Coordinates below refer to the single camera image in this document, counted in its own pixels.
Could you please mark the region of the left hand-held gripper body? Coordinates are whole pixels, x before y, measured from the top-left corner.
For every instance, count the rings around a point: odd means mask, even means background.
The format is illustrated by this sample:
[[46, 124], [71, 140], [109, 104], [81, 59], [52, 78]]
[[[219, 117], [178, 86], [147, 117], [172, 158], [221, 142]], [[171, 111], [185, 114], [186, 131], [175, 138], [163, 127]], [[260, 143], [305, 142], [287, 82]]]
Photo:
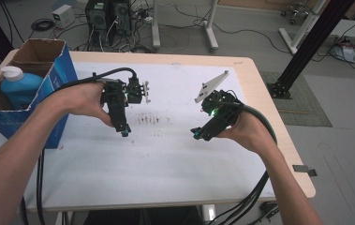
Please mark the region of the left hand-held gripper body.
[[136, 77], [129, 78], [128, 83], [119, 79], [100, 79], [100, 81], [105, 83], [101, 102], [107, 104], [108, 115], [114, 125], [126, 125], [128, 104], [141, 104], [143, 98], [147, 103], [150, 102], [148, 81], [140, 83]]

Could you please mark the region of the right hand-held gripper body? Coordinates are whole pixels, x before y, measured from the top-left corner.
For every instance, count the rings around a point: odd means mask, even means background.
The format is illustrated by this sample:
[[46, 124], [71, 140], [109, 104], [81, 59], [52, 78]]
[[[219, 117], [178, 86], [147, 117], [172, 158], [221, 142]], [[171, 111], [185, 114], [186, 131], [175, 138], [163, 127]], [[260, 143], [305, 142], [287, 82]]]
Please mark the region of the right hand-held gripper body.
[[198, 96], [195, 98], [196, 103], [201, 103], [201, 109], [211, 116], [209, 121], [220, 126], [220, 133], [236, 122], [243, 106], [243, 103], [231, 92], [216, 90], [216, 87], [228, 76], [229, 72], [225, 70], [210, 81], [204, 82]]

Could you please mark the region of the blue cardboard box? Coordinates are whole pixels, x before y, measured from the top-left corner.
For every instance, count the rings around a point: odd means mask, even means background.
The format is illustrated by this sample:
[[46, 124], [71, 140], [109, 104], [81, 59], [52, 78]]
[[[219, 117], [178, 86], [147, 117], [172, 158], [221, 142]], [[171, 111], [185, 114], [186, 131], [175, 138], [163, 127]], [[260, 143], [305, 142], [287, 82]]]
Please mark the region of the blue cardboard box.
[[[42, 79], [28, 102], [7, 97], [1, 84], [12, 79], [23, 83], [37, 75]], [[58, 39], [31, 38], [0, 67], [0, 133], [10, 138], [34, 108], [60, 86], [77, 79], [67, 43]]]

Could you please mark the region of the blue dish soap bottle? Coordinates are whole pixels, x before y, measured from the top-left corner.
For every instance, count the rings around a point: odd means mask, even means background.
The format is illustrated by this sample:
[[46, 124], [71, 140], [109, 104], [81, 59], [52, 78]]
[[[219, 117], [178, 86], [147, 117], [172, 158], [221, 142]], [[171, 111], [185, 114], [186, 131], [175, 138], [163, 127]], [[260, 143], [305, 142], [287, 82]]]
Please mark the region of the blue dish soap bottle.
[[43, 78], [32, 73], [23, 72], [19, 67], [1, 68], [3, 81], [0, 89], [7, 96], [14, 110], [26, 109], [37, 94]]

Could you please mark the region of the person's right hand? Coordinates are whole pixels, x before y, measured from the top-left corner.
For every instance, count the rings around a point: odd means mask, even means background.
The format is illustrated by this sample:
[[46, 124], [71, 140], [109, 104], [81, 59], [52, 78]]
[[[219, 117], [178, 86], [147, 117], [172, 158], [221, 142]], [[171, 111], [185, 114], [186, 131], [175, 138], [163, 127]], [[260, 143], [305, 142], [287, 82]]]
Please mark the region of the person's right hand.
[[231, 139], [259, 156], [276, 147], [266, 127], [249, 112], [241, 112], [236, 123], [223, 130], [217, 137]]

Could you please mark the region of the person's left hand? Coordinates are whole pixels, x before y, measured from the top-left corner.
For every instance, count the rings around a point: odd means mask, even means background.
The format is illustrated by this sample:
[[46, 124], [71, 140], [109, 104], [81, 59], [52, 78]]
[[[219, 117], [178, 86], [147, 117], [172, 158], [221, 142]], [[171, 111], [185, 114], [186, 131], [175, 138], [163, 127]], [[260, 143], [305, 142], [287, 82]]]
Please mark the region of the person's left hand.
[[71, 113], [92, 116], [111, 127], [111, 119], [100, 103], [103, 88], [103, 82], [78, 84], [51, 94], [43, 103], [54, 106], [59, 115]]

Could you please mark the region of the white table mat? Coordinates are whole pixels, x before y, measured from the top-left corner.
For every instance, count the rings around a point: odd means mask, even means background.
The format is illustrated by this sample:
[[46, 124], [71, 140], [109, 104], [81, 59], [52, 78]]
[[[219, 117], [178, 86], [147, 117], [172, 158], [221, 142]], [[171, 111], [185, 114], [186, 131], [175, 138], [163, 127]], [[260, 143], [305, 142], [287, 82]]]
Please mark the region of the white table mat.
[[226, 73], [220, 89], [246, 100], [233, 67], [80, 62], [75, 69], [80, 78], [136, 73], [149, 97], [127, 107], [126, 137], [95, 118], [68, 117], [58, 148], [45, 154], [44, 209], [235, 203], [263, 175], [259, 157], [236, 142], [196, 140], [191, 131], [210, 119], [195, 100], [203, 83]]

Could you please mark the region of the white stand leg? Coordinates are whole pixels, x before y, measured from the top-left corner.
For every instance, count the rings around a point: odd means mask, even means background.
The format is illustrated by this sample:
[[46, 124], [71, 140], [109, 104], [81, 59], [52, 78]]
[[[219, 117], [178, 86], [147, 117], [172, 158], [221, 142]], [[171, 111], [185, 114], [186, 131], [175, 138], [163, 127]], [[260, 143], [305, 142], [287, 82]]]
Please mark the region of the white stand leg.
[[160, 35], [158, 28], [158, 0], [153, 0], [153, 19], [152, 19], [152, 43], [155, 49], [159, 49], [161, 46]]
[[205, 20], [203, 22], [203, 28], [206, 33], [206, 36], [209, 40], [210, 51], [214, 52], [218, 49], [218, 43], [214, 35], [213, 24], [214, 24], [214, 16], [216, 11], [218, 0], [211, 0], [211, 8], [209, 12], [205, 16]]

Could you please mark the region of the black computer tower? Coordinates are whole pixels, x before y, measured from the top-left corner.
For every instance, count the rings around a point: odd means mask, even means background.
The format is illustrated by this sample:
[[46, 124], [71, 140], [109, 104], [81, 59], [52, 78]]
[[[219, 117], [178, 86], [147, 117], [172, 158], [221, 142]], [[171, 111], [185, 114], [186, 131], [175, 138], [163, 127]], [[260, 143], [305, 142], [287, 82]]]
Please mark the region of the black computer tower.
[[129, 0], [114, 0], [112, 2], [116, 19], [116, 35], [129, 37], [131, 35], [130, 3]]
[[107, 28], [108, 0], [88, 0], [85, 7], [86, 20], [94, 30]]

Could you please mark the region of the grey floor mat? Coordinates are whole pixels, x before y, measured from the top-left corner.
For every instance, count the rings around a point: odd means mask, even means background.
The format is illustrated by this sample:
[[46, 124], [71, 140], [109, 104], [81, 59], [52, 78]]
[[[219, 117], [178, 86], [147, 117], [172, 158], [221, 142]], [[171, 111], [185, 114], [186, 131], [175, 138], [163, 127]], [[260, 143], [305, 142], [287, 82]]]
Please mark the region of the grey floor mat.
[[333, 126], [303, 75], [290, 87], [287, 97], [273, 97], [273, 102], [285, 125], [328, 128]]

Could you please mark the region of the white power supply box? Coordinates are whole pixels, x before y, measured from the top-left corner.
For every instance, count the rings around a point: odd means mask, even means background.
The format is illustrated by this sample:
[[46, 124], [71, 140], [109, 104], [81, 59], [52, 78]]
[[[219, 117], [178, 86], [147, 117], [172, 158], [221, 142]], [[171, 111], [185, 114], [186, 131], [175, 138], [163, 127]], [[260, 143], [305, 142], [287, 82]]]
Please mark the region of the white power supply box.
[[56, 26], [65, 29], [75, 22], [73, 8], [70, 5], [62, 5], [52, 13]]

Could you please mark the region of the wheeled chair base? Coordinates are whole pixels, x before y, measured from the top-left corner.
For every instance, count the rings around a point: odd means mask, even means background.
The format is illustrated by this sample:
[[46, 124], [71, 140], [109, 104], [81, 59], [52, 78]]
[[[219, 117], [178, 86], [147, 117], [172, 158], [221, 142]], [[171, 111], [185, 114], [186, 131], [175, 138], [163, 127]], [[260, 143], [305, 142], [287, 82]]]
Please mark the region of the wheeled chair base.
[[283, 18], [288, 17], [290, 25], [295, 25], [296, 22], [303, 22], [308, 17], [307, 2], [292, 2], [281, 11], [280, 15]]

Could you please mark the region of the grey metal bracket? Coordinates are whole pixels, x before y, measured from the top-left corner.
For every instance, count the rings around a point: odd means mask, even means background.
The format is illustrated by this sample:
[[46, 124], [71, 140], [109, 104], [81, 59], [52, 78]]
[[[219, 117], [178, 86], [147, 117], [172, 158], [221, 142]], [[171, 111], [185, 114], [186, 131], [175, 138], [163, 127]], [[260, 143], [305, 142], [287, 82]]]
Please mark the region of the grey metal bracket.
[[310, 177], [318, 175], [315, 169], [311, 169], [307, 165], [293, 165], [293, 170], [296, 173], [307, 173]]

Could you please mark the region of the white table frame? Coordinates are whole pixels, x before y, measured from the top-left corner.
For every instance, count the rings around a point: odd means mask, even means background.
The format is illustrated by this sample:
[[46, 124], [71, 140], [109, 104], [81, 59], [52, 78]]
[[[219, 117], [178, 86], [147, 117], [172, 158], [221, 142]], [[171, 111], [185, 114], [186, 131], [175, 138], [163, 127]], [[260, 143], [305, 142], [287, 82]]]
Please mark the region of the white table frame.
[[[327, 0], [317, 0], [311, 7], [308, 3], [311, 0], [305, 0], [308, 7], [308, 17], [303, 21], [298, 33], [291, 38], [284, 28], [279, 29], [279, 33], [285, 40], [290, 52], [295, 54], [298, 51], [299, 43], [305, 35], [308, 35], [316, 21], [320, 17], [320, 10], [326, 4]], [[355, 20], [342, 19], [331, 32], [336, 36], [336, 43], [330, 50], [330, 55], [349, 63], [355, 63]]]

